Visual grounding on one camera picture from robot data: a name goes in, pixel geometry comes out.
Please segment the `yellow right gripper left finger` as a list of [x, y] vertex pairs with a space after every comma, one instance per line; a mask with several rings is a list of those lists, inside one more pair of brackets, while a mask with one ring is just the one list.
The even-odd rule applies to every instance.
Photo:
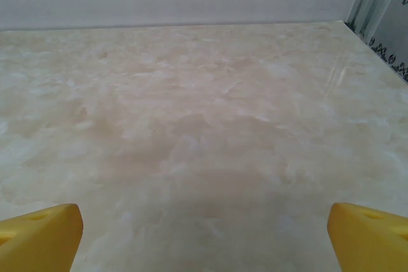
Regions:
[[77, 204], [1, 221], [1, 271], [69, 271], [84, 224]]

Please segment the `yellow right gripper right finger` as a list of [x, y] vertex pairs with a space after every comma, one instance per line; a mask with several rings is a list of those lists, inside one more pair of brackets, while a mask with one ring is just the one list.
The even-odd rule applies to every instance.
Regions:
[[407, 218], [335, 203], [328, 235], [342, 271], [407, 271]]

